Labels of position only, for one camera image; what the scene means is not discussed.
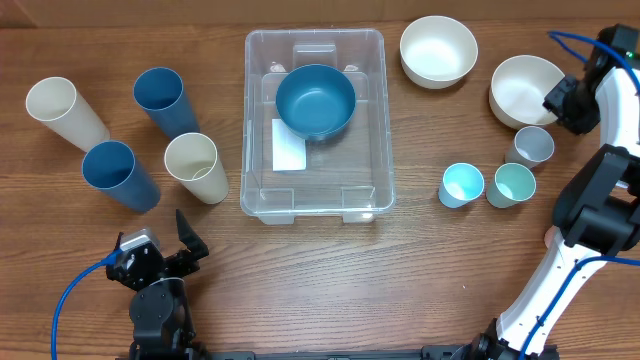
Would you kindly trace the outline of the grey small cup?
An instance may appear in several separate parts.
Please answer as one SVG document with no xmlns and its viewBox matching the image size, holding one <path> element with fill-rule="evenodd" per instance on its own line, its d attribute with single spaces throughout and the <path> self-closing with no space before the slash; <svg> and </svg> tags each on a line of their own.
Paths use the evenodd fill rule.
<svg viewBox="0 0 640 360">
<path fill-rule="evenodd" d="M 505 162 L 518 163 L 532 169 L 549 160 L 554 150 L 554 140 L 546 130 L 527 126 L 516 133 L 505 154 Z"/>
</svg>

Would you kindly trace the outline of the light blue small cup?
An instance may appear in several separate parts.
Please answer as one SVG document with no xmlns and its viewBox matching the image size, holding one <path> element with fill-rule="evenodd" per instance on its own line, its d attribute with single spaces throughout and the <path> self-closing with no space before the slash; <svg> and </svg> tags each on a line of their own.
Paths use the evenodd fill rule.
<svg viewBox="0 0 640 360">
<path fill-rule="evenodd" d="M 477 199 L 484 187 L 485 180 L 478 168 L 469 163 L 455 163 L 443 173 L 438 198 L 448 208 L 459 208 Z"/>
</svg>

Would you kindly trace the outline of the blue tall cup rear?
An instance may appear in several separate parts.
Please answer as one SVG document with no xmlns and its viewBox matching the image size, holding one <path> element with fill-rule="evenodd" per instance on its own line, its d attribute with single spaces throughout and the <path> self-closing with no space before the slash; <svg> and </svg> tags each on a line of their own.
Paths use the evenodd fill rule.
<svg viewBox="0 0 640 360">
<path fill-rule="evenodd" d="M 200 131 L 184 82 L 176 71 L 166 67 L 144 71 L 134 83 L 133 96 L 170 139 Z"/>
</svg>

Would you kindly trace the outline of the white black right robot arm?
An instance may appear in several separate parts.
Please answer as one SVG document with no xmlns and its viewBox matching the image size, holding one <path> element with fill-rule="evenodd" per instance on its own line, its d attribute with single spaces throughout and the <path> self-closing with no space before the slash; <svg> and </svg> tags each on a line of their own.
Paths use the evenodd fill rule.
<svg viewBox="0 0 640 360">
<path fill-rule="evenodd" d="M 549 248 L 516 301 L 457 359 L 556 359 L 546 339 L 581 287 L 619 252 L 639 242 L 639 203 L 611 196 L 620 184 L 639 194 L 639 63 L 635 46 L 596 40 L 585 77 L 566 78 L 546 107 L 574 133 L 601 124 L 602 145 L 562 190 Z"/>
</svg>

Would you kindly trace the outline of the blue tall cup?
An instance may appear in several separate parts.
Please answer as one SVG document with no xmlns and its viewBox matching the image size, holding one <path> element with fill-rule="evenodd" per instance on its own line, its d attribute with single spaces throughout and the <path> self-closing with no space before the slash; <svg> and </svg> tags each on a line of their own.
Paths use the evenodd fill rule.
<svg viewBox="0 0 640 360">
<path fill-rule="evenodd" d="M 90 186 L 135 212 L 146 213 L 160 201 L 158 185 L 123 142 L 109 140 L 94 146 L 81 169 Z"/>
<path fill-rule="evenodd" d="M 170 139 L 200 131 L 184 82 L 176 71 L 166 67 L 144 71 L 134 83 L 133 96 Z"/>
</svg>

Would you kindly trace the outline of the pink small cup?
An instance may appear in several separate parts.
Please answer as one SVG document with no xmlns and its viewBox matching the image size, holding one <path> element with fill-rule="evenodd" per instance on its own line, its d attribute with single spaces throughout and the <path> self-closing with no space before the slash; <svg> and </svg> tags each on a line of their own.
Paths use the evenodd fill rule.
<svg viewBox="0 0 640 360">
<path fill-rule="evenodd" d="M 555 227 L 555 226 L 551 226 L 551 227 L 546 231 L 546 233 L 545 233 L 545 235 L 544 235 L 544 244 L 545 244 L 545 246 L 546 246 L 547 248 L 549 248 L 549 247 L 550 247 L 550 245 L 551 245 L 551 243 L 552 243 L 552 241 L 553 241 L 553 239 L 554 239 L 555 233 L 556 233 L 556 227 Z"/>
</svg>

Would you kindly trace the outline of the dark blue bowl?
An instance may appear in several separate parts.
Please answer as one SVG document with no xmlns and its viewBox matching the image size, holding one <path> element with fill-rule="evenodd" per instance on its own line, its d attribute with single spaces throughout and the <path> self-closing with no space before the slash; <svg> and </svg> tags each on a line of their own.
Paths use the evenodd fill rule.
<svg viewBox="0 0 640 360">
<path fill-rule="evenodd" d="M 308 141 L 340 135 L 356 108 L 356 92 L 339 70 L 322 64 L 301 66 L 280 83 L 275 105 L 288 129 Z"/>
</svg>

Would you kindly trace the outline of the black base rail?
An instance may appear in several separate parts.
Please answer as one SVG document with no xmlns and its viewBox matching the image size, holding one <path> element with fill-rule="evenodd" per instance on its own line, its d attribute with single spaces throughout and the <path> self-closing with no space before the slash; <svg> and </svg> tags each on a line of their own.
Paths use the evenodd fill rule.
<svg viewBox="0 0 640 360">
<path fill-rule="evenodd" d="M 206 360 L 446 360 L 466 359 L 471 345 L 434 345 L 421 349 L 398 351 L 353 351 L 353 352 L 294 352 L 255 354 L 254 352 L 208 352 L 185 355 L 144 355 L 138 356 L 131 350 L 128 355 L 116 357 L 125 359 L 206 359 Z"/>
</svg>

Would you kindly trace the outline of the cream bowl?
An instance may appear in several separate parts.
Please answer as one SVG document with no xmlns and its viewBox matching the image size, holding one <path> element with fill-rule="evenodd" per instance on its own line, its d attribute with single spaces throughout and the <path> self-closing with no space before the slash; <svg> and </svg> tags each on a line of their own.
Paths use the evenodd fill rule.
<svg viewBox="0 0 640 360">
<path fill-rule="evenodd" d="M 560 68 L 544 58 L 508 58 L 492 75 L 490 108 L 501 123 L 515 130 L 552 124 L 557 116 L 543 106 L 544 98 L 564 77 Z"/>
<path fill-rule="evenodd" d="M 401 64 L 407 77 L 427 89 L 458 83 L 475 66 L 479 54 L 473 33 L 446 16 L 425 16 L 409 24 L 400 40 Z"/>
</svg>

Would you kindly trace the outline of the mint green small cup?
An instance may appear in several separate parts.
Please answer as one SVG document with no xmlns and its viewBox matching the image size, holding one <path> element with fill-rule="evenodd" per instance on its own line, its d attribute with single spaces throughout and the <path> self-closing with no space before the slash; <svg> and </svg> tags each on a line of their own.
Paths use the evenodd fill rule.
<svg viewBox="0 0 640 360">
<path fill-rule="evenodd" d="M 508 208 L 532 198 L 536 187 L 535 176 L 527 167 L 505 163 L 496 170 L 486 197 L 492 206 Z"/>
</svg>

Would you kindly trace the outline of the blue tall cup front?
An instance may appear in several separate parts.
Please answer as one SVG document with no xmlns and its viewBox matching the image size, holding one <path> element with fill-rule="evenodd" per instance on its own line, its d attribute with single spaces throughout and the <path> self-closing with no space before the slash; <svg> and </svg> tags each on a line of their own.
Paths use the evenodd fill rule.
<svg viewBox="0 0 640 360">
<path fill-rule="evenodd" d="M 94 146 L 81 169 L 90 186 L 135 212 L 146 213 L 160 201 L 158 185 L 123 142 L 109 140 Z"/>
</svg>

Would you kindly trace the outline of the cream tall cup near container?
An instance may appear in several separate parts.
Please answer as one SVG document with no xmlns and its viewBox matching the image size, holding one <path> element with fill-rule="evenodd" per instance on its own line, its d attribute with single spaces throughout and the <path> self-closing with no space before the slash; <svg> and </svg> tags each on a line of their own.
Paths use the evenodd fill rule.
<svg viewBox="0 0 640 360">
<path fill-rule="evenodd" d="M 220 203 L 229 193 L 216 144 L 202 133 L 184 133 L 174 138 L 165 150 L 164 165 L 172 177 L 203 203 Z"/>
</svg>

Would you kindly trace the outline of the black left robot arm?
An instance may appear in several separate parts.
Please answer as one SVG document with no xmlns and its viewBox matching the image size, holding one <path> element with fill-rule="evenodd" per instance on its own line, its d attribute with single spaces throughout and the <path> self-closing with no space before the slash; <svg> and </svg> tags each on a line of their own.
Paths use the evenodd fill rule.
<svg viewBox="0 0 640 360">
<path fill-rule="evenodd" d="M 129 306 L 133 323 L 130 359 L 206 359 L 206 347 L 195 341 L 196 330 L 188 304 L 184 278 L 200 269 L 209 255 L 181 210 L 176 211 L 179 241 L 185 247 L 165 257 L 149 228 L 121 234 L 115 259 L 106 276 L 135 291 Z"/>
</svg>

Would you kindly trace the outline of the white label in container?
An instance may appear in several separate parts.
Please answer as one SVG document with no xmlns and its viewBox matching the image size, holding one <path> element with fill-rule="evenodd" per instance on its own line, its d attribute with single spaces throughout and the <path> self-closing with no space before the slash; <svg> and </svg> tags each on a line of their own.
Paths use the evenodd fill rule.
<svg viewBox="0 0 640 360">
<path fill-rule="evenodd" d="M 306 169 L 305 140 L 295 135 L 281 119 L 272 120 L 272 170 L 274 172 Z"/>
</svg>

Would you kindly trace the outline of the clear plastic storage container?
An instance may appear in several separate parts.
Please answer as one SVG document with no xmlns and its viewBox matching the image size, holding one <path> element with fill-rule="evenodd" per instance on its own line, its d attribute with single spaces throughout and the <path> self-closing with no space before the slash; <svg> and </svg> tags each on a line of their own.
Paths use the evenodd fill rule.
<svg viewBox="0 0 640 360">
<path fill-rule="evenodd" d="M 300 66 L 341 71 L 356 92 L 347 128 L 305 141 L 302 171 L 272 170 L 272 120 L 277 89 Z M 245 90 L 240 205 L 267 225 L 301 216 L 370 222 L 395 202 L 384 38 L 375 29 L 254 30 L 245 41 Z"/>
</svg>

